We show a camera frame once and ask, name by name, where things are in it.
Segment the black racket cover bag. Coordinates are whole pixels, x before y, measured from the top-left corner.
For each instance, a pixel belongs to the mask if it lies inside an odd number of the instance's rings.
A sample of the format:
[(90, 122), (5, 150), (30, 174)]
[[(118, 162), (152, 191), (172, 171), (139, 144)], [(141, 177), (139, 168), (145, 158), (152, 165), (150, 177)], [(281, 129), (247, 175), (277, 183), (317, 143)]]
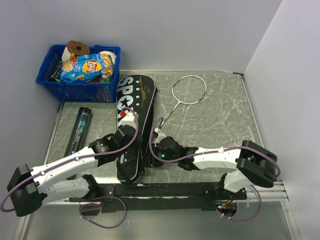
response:
[(116, 177), (122, 184), (136, 182), (149, 166), (149, 137), (154, 117), (154, 102), (157, 95), (156, 81), (149, 75), (131, 74), (123, 77), (117, 86), (117, 128), (121, 128), (121, 110), (131, 108), (138, 117), (138, 136), (116, 160)]

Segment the black shuttlecock tube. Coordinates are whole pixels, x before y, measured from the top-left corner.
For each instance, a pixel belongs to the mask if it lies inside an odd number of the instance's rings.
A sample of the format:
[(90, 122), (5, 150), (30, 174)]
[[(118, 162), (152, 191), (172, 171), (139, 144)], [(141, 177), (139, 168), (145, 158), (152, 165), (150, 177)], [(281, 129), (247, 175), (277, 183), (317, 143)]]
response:
[(92, 110), (87, 107), (80, 107), (75, 119), (71, 135), (64, 153), (68, 157), (80, 151), (85, 144), (89, 125), (91, 123)]

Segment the badminton racket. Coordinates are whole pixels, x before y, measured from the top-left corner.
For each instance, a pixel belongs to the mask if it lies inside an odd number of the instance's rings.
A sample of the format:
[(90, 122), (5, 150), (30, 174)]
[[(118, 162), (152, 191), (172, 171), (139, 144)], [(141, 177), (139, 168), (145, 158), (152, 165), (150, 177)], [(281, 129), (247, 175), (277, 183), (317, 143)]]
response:
[(164, 118), (160, 126), (162, 127), (179, 105), (195, 105), (201, 102), (207, 93), (207, 84), (199, 76), (186, 75), (180, 78), (171, 89), (171, 94), (177, 104), (171, 112)]

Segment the blue plastic basket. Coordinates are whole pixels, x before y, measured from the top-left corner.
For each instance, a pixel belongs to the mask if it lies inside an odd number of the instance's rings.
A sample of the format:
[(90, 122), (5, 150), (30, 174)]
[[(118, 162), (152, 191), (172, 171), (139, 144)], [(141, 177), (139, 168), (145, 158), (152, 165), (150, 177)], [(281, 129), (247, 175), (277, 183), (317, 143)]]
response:
[(112, 45), (94, 45), (89, 47), (92, 54), (109, 51), (116, 55), (112, 79), (109, 82), (48, 81), (61, 62), (65, 47), (65, 44), (54, 44), (50, 47), (40, 66), (35, 80), (36, 83), (43, 85), (61, 102), (114, 103), (116, 101), (117, 85), (120, 76), (121, 48)]

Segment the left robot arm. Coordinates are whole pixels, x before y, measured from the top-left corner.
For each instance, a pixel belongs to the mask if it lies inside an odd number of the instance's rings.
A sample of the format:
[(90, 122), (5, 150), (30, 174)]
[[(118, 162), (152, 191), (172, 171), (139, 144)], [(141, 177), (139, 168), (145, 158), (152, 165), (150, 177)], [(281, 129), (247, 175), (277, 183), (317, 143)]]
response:
[(75, 180), (79, 172), (112, 163), (129, 147), (134, 146), (138, 130), (130, 125), (99, 138), (80, 151), (55, 162), (29, 168), (17, 167), (7, 185), (8, 195), (17, 217), (37, 211), (42, 205), (66, 198), (95, 200), (99, 187), (92, 175)]

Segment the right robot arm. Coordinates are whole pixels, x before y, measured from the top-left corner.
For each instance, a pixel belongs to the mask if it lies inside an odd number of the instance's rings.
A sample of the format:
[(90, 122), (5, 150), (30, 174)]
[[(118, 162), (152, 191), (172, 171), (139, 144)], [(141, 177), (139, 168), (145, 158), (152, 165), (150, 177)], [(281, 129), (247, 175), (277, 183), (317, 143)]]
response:
[(148, 147), (155, 160), (177, 163), (186, 171), (213, 168), (230, 170), (219, 181), (218, 193), (223, 199), (230, 199), (251, 185), (272, 188), (281, 174), (278, 157), (250, 140), (229, 148), (208, 149), (183, 147), (170, 136), (158, 136), (148, 140)]

